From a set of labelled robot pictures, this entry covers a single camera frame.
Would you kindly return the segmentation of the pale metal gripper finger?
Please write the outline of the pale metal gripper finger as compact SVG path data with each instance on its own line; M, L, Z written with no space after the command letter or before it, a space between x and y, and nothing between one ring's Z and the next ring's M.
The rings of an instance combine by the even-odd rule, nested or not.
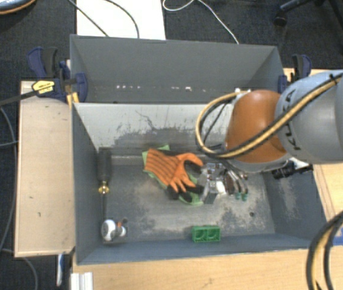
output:
M196 188L203 190L208 181L212 178L212 170L207 167L202 168L199 177L197 178Z
M203 203L213 204L219 191L216 182L207 182L203 190Z

